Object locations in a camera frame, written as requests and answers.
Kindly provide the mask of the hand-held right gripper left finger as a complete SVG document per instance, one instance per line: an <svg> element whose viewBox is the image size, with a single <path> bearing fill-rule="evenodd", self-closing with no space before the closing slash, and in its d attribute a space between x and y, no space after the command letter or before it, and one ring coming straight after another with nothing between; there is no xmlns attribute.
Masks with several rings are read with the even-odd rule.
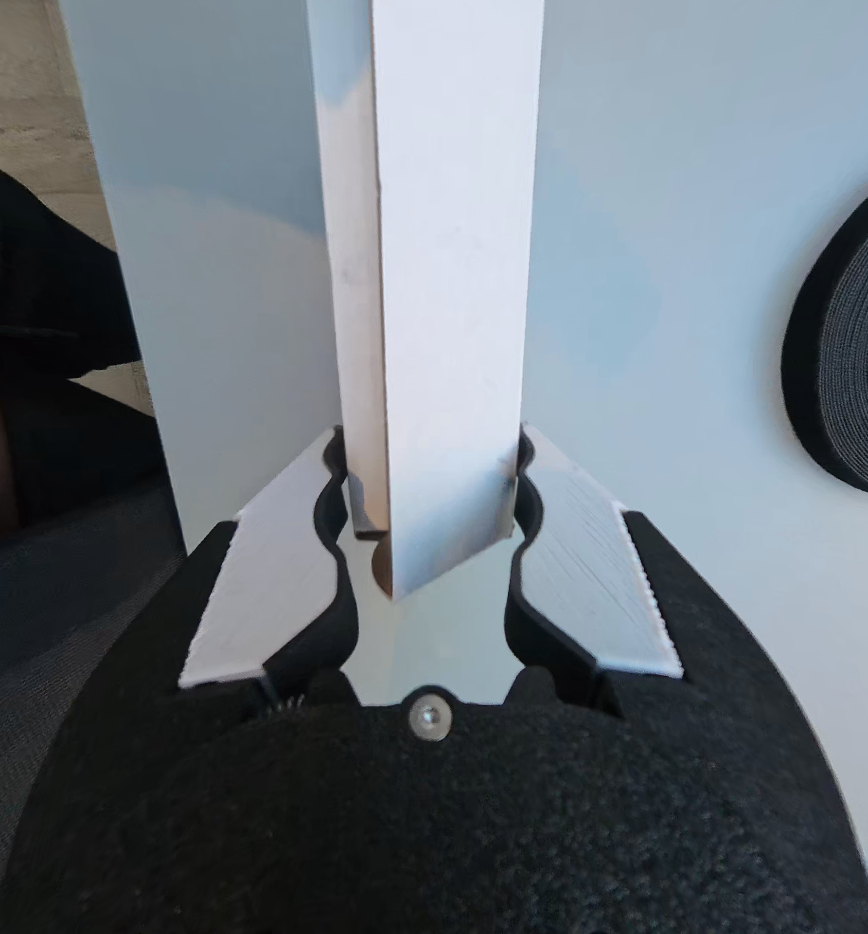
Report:
<svg viewBox="0 0 868 934"><path fill-rule="evenodd" d="M358 610L338 544L347 474L343 430L334 427L237 514L180 688L257 680L304 690L352 655Z"/></svg>

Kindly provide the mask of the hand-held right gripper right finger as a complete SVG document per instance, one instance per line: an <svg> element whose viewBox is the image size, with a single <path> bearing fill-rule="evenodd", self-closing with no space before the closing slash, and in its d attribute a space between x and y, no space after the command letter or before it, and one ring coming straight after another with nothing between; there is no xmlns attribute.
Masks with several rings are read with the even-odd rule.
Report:
<svg viewBox="0 0 868 934"><path fill-rule="evenodd" d="M603 672L680 680L682 663L629 532L625 508L532 425L521 427L505 635L556 683Z"/></svg>

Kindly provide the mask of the small white cardboard box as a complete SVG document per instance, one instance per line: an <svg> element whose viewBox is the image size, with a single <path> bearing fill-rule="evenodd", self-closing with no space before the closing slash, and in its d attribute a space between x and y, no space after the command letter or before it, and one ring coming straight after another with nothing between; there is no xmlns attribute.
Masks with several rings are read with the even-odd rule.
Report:
<svg viewBox="0 0 868 934"><path fill-rule="evenodd" d="M307 2L354 532L398 601L510 536L544 2Z"/></svg>

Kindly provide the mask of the grey desk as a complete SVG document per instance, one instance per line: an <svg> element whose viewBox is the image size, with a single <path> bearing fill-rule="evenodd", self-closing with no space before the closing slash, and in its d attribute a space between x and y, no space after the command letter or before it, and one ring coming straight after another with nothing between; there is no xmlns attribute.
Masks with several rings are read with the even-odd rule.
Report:
<svg viewBox="0 0 868 934"><path fill-rule="evenodd" d="M193 549L339 421L304 2L60 2ZM868 864L868 494L780 344L868 195L868 2L548 2L523 416L762 642Z"/></svg>

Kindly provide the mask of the black hook-and-loop tape roll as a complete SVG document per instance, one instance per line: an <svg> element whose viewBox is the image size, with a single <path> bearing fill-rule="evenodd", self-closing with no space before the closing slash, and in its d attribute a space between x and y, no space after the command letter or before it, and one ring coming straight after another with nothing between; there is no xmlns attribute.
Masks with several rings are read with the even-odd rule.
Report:
<svg viewBox="0 0 868 934"><path fill-rule="evenodd" d="M868 493L868 197L801 285L780 381L802 448L826 473Z"/></svg>

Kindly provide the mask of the person's dark trousered leg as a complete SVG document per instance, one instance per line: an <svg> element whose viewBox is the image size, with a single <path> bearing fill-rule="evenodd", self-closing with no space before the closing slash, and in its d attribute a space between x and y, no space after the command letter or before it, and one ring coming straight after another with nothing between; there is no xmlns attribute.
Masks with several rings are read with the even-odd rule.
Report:
<svg viewBox="0 0 868 934"><path fill-rule="evenodd" d="M19 509L4 538L166 472L155 419L77 383L141 358L116 254L0 170L0 408Z"/></svg>

